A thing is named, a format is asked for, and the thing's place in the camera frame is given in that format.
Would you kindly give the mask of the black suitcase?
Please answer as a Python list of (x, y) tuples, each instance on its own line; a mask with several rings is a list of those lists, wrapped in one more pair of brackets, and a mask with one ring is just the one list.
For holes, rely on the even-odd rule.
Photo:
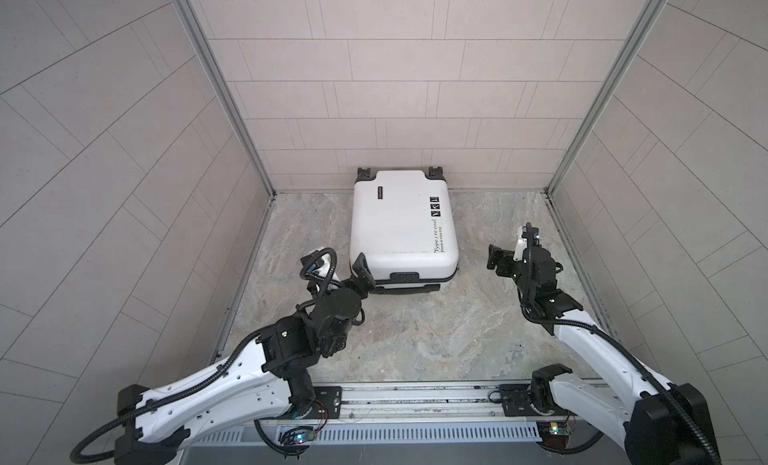
[(350, 268), (360, 252), (376, 280), (373, 293), (429, 293), (452, 280), (459, 246), (441, 167), (357, 170)]

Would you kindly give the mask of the right aluminium corner post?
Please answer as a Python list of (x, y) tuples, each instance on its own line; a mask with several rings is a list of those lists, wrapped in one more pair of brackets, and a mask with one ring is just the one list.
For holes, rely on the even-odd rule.
[(620, 51), (612, 64), (609, 72), (600, 86), (598, 93), (592, 101), (584, 119), (573, 136), (573, 139), (566, 149), (566, 152), (556, 169), (551, 181), (545, 188), (545, 193), (552, 197), (563, 183), (565, 176), (589, 138), (594, 126), (597, 124), (600, 116), (605, 110), (608, 102), (613, 97), (618, 85), (627, 73), (632, 61), (638, 55), (640, 48), (656, 21), (662, 13), (668, 0), (646, 0), (644, 7), (632, 25), (626, 41), (624, 41)]

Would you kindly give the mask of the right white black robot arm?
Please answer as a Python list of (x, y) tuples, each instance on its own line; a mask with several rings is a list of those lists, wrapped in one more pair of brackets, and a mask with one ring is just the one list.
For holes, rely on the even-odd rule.
[(602, 391), (562, 364), (549, 365), (531, 378), (535, 411), (563, 409), (581, 417), (633, 464), (721, 463), (704, 395), (644, 364), (558, 287), (563, 266), (540, 244), (537, 227), (520, 227), (512, 250), (489, 246), (487, 267), (515, 282), (528, 322), (575, 351), (609, 387)]

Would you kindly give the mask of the aluminium mounting rail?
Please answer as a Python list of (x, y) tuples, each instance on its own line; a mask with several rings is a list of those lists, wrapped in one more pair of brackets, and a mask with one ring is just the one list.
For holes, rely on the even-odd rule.
[[(603, 381), (585, 381), (602, 391), (609, 389)], [(278, 418), (258, 420), (263, 421), (273, 441), (279, 440), (280, 435), (289, 429), (320, 425), (323, 429), (315, 440), (317, 444), (356, 445), (539, 442), (538, 421), (565, 421), (569, 424), (571, 419), (582, 419), (573, 413), (565, 417), (505, 417), (495, 394), (501, 384), (525, 383), (347, 383), (336, 385), (343, 388), (338, 419), (292, 420), (285, 418), (284, 414)], [(231, 424), (209, 435), (253, 420)]]

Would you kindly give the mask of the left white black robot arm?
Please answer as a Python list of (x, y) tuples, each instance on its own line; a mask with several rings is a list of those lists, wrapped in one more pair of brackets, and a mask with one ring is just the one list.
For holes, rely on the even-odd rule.
[(231, 424), (305, 416), (316, 400), (309, 368), (345, 348), (350, 330), (365, 321), (362, 302), (375, 287), (363, 253), (345, 280), (335, 275), (337, 262), (330, 247), (304, 256), (300, 277), (310, 299), (248, 334), (227, 358), (172, 384), (121, 390), (116, 418), (80, 440), (70, 461), (167, 464)]

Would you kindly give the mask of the left aluminium corner post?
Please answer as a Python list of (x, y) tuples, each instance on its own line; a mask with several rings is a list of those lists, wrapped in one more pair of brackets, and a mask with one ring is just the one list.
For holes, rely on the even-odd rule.
[(274, 199), (277, 194), (276, 189), (271, 183), (264, 164), (258, 156), (254, 142), (247, 130), (247, 127), (245, 126), (244, 120), (238, 110), (237, 104), (235, 103), (234, 96), (223, 76), (219, 64), (216, 61), (213, 49), (210, 46), (207, 37), (205, 36), (205, 32), (193, 9), (191, 0), (171, 0), (171, 2), (176, 8), (182, 25), (190, 37), (191, 43), (195, 48), (198, 58), (201, 62), (203, 71), (209, 78), (211, 85), (219, 98), (225, 115), (230, 121), (235, 134), (237, 135), (246, 151), (246, 154), (253, 164), (257, 172), (257, 176), (260, 178), (271, 199)]

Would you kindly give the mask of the aluminium corner post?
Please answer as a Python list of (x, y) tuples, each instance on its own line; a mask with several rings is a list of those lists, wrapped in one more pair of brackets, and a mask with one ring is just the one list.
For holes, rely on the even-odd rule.
[(592, 101), (584, 119), (573, 136), (573, 139), (566, 149), (566, 152), (556, 169), (551, 181), (545, 188), (545, 193), (552, 197), (563, 183), (565, 176), (589, 138), (594, 126), (597, 124), (600, 116), (605, 110), (608, 102), (613, 97), (618, 85), (627, 73), (632, 61), (638, 55), (640, 48), (656, 21), (662, 13), (668, 0), (646, 0), (644, 7), (632, 25), (626, 41), (624, 41), (620, 51), (612, 64), (609, 72), (600, 86), (598, 93)]
[(246, 151), (246, 154), (253, 164), (257, 172), (257, 176), (260, 178), (271, 199), (274, 199), (277, 194), (276, 189), (271, 183), (264, 164), (258, 156), (254, 142), (247, 130), (247, 127), (245, 126), (244, 120), (238, 110), (237, 104), (235, 103), (234, 96), (223, 76), (219, 64), (216, 61), (213, 49), (210, 46), (207, 37), (205, 36), (205, 32), (193, 9), (191, 0), (171, 0), (171, 2), (176, 8), (182, 25), (190, 37), (191, 43), (195, 48), (198, 58), (201, 62), (203, 71), (209, 78), (211, 85), (219, 98), (225, 115), (230, 121), (235, 134), (237, 135)]

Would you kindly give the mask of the small circuit board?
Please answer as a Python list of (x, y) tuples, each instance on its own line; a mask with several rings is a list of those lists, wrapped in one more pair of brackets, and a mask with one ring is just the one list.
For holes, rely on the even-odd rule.
[(310, 426), (299, 426), (289, 429), (280, 435), (282, 447), (309, 446), (317, 438), (317, 430)]
[(556, 451), (569, 447), (573, 430), (565, 421), (538, 421), (536, 423), (542, 448), (552, 448)]

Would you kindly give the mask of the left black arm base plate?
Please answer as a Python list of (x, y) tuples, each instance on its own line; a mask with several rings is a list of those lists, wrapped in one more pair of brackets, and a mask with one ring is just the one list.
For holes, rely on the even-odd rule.
[(315, 401), (302, 413), (291, 410), (285, 418), (292, 420), (338, 419), (340, 416), (342, 393), (341, 386), (316, 386)]

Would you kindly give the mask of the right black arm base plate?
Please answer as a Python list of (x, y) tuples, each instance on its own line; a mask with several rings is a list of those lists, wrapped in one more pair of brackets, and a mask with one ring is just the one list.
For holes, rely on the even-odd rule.
[(501, 384), (495, 391), (505, 417), (565, 417), (570, 410), (556, 404), (547, 385)]

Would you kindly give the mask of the right small circuit board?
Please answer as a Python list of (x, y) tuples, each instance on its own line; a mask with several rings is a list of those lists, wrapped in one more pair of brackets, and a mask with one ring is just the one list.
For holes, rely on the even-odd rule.
[(542, 448), (552, 448), (556, 451), (569, 447), (573, 430), (565, 421), (538, 421), (536, 423)]

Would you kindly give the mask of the left small circuit board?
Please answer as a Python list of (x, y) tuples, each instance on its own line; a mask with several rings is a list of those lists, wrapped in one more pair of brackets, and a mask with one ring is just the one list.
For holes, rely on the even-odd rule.
[(282, 447), (309, 446), (317, 438), (317, 430), (310, 426), (299, 426), (289, 429), (280, 435)]

